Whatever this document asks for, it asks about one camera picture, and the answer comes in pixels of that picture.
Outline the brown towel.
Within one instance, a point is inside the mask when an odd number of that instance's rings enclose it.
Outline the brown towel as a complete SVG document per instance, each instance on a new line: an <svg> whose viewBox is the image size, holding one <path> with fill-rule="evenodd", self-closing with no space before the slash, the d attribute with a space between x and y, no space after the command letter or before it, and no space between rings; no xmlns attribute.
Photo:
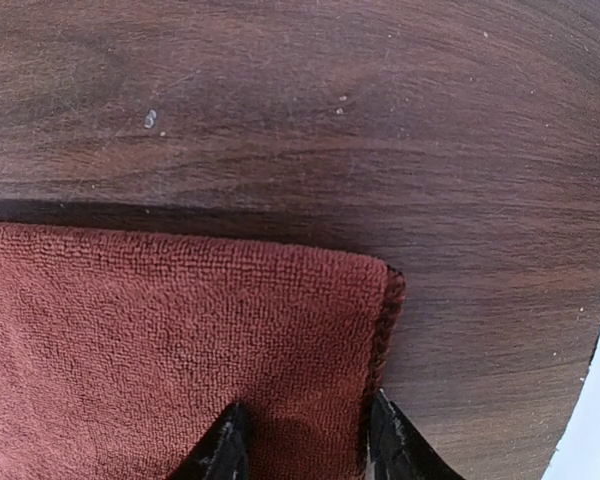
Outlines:
<svg viewBox="0 0 600 480"><path fill-rule="evenodd" d="M167 479L245 404L253 479L360 479L405 296L373 257L0 223L0 479Z"/></svg>

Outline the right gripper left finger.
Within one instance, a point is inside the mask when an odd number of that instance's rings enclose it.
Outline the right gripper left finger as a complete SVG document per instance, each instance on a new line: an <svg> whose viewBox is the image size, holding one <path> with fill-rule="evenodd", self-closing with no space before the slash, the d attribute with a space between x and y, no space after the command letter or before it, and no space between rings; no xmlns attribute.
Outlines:
<svg viewBox="0 0 600 480"><path fill-rule="evenodd" d="M229 404L168 480L247 480L251 422L247 407Z"/></svg>

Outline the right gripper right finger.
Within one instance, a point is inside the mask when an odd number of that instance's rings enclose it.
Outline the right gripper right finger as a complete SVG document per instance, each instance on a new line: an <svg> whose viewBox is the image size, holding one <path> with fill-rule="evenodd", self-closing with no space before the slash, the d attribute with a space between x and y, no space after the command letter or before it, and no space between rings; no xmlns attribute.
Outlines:
<svg viewBox="0 0 600 480"><path fill-rule="evenodd" d="M463 480L382 389L371 405L368 444L375 479Z"/></svg>

